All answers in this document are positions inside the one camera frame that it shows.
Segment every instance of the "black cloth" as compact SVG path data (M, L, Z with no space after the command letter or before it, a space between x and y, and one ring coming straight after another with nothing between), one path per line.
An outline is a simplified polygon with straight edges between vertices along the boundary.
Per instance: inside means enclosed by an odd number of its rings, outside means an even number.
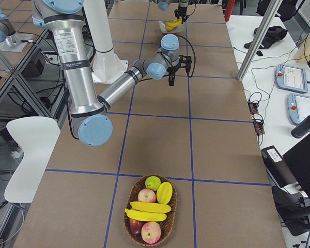
M287 35L287 30L282 28L281 26L272 26L269 27L267 33L265 34L259 49L268 49L270 48L275 42L284 39ZM251 42L246 43L244 48L249 48Z

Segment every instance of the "white desk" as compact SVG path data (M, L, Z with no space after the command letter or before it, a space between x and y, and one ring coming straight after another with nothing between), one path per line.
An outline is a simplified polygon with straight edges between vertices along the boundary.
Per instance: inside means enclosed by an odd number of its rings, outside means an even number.
M254 29L257 28L261 22L262 17L249 17L249 16L237 16L232 15L229 22L227 22L227 28L229 31L229 36L231 39L232 46L247 52L247 49L243 47L245 43L251 42L253 40ZM285 28L283 22L279 18L274 18L270 26L282 26ZM254 61L251 63L242 83L244 89L249 90L251 93L260 91L256 88L255 82L252 77L252 68L266 68L268 66L277 66L286 62L289 59L293 59L293 55L298 50L295 48L296 45L292 40L291 36L287 36L280 42L276 42L269 49L261 50L263 57L255 56ZM267 58L271 56L281 56L280 58ZM241 66L245 53L235 50L235 58L238 63L238 67ZM310 81L310 68L306 64L297 64L294 60L288 61L286 65L292 65L297 67L303 67L306 69L307 80ZM275 67L271 67L267 70L253 70L256 76L256 82L259 88L270 93L275 80ZM305 94L310 96L310 84L308 85L308 93ZM291 136L290 131L295 127L289 120L287 111L287 96L291 93L287 90L282 90L277 88L276 85L273 87L273 92L271 94L269 105L267 106L267 101L260 103L258 108L259 113L265 117L265 135L263 135L263 143L260 148L265 148L274 145L277 150L284 154L292 146L294 146L300 139ZM259 98L259 94L252 98L255 100ZM262 98L267 99L268 95L262 92ZM292 187L288 186L288 191L290 193L294 192ZM292 236L287 228L283 228L283 234L286 241L287 248L292 248L295 244L300 244L300 248L304 248L305 244L301 244L301 241L306 241L308 233L304 233L299 236Z

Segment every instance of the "black bottle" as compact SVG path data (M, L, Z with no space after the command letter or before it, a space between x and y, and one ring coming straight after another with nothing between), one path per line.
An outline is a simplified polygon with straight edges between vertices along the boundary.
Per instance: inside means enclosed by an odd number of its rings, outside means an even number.
M310 115L291 131L291 135L295 138L302 138L307 132L310 132Z

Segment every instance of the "apple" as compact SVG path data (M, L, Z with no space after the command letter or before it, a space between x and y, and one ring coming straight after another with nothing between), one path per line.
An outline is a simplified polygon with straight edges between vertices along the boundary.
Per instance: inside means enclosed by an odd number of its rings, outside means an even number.
M156 202L156 195L153 190L150 189L143 189L140 190L138 194L138 201L145 202L145 203L154 203Z
M145 224L144 221L137 221L129 218L129 223L130 223L130 231L133 235L141 234L141 228Z
M146 179L146 188L156 191L161 184L161 179L157 176L150 176Z
M141 237L147 244L155 244L161 237L160 225L156 222L147 222L141 228Z

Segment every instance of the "computer monitor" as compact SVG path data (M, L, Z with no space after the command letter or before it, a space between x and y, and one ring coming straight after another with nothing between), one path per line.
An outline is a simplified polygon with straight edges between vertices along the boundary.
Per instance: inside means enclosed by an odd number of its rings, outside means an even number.
M290 232L296 236L310 229L310 134L283 155L288 168L308 195L305 206L278 209Z

